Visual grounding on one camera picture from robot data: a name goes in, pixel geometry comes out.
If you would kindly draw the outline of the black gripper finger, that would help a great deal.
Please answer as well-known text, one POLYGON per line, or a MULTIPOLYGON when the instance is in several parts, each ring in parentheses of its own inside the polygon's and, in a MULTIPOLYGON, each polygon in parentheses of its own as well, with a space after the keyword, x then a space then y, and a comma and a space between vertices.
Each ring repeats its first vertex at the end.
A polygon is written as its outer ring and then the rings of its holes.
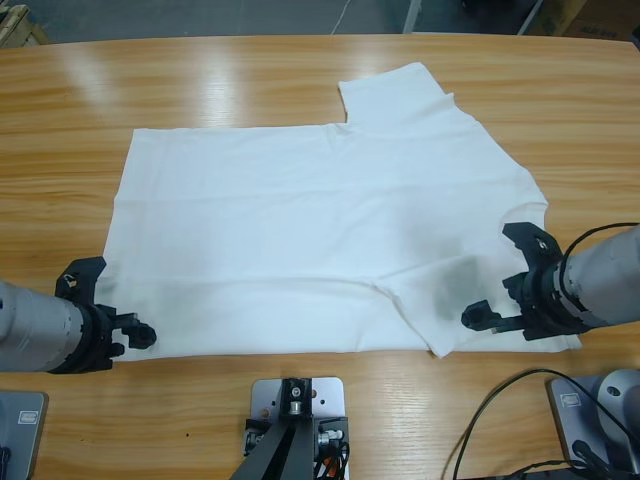
POLYGON ((128 347, 146 350, 156 343, 155 330, 139 320, 135 313, 119 314, 115 317, 115 329, 128 339, 128 347))
POLYGON ((521 316, 502 317, 491 309, 487 300, 467 306, 461 315, 461 323, 476 332, 506 333, 523 329, 521 316))

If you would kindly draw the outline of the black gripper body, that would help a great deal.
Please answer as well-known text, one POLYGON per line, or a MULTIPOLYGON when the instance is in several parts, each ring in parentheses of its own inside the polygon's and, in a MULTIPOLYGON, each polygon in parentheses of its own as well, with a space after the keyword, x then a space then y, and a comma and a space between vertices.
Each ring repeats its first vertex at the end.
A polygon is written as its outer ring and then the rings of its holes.
POLYGON ((507 223, 503 234, 523 253, 528 270, 503 281, 520 314, 505 319, 501 330, 521 331, 528 341, 588 332, 591 328, 564 305, 555 283, 563 258, 556 240, 529 222, 507 223))
POLYGON ((58 277, 55 298, 65 308, 62 350, 47 368, 51 374, 83 374, 110 370, 124 346, 112 340, 116 310, 94 303, 102 257, 72 261, 58 277))

